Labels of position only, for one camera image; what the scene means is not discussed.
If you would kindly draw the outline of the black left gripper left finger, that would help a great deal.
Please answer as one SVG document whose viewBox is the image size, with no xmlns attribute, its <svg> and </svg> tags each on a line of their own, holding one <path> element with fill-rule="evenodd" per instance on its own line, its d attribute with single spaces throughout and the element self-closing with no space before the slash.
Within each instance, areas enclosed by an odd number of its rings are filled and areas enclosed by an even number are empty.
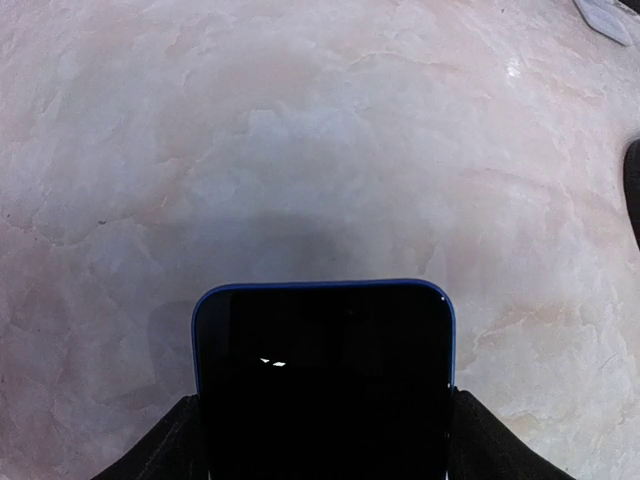
<svg viewBox="0 0 640 480">
<path fill-rule="evenodd" d="M 180 399 L 122 458 L 95 480 L 206 480 L 208 467 L 196 395 Z"/>
</svg>

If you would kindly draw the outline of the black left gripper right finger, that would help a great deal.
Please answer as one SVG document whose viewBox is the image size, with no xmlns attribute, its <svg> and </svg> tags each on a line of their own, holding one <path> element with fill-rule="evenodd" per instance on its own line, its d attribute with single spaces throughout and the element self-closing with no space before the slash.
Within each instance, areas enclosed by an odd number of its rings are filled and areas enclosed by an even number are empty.
<svg viewBox="0 0 640 480">
<path fill-rule="evenodd" d="M 571 480 L 516 437 L 474 395 L 455 389 L 447 473 L 452 480 Z"/>
</svg>

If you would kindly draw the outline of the black phone blue edge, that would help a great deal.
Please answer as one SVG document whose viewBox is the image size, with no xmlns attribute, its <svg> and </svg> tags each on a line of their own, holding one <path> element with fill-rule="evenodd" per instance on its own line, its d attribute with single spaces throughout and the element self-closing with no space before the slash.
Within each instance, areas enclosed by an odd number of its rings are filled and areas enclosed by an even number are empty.
<svg viewBox="0 0 640 480">
<path fill-rule="evenodd" d="M 443 479 L 453 305 L 418 279 L 231 284 L 192 316 L 214 479 Z"/>
</svg>

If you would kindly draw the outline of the black round-base stand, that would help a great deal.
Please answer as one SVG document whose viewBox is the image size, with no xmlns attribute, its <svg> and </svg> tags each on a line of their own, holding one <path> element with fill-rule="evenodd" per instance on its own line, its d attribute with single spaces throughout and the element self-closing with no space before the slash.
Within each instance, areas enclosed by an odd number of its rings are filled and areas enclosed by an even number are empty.
<svg viewBox="0 0 640 480">
<path fill-rule="evenodd" d="M 637 245 L 640 245 L 640 140 L 633 140 L 627 147 L 623 160 L 623 188 L 629 216 Z"/>
</svg>

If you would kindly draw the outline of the white folding phone stand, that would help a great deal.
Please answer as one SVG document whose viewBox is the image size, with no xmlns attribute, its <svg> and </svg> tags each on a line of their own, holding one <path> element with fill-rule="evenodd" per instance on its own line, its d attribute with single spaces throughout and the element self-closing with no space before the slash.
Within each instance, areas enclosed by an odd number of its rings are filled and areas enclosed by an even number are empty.
<svg viewBox="0 0 640 480">
<path fill-rule="evenodd" d="M 573 4 L 592 30 L 623 47 L 630 47 L 633 44 L 627 29 L 606 1 L 573 0 Z"/>
</svg>

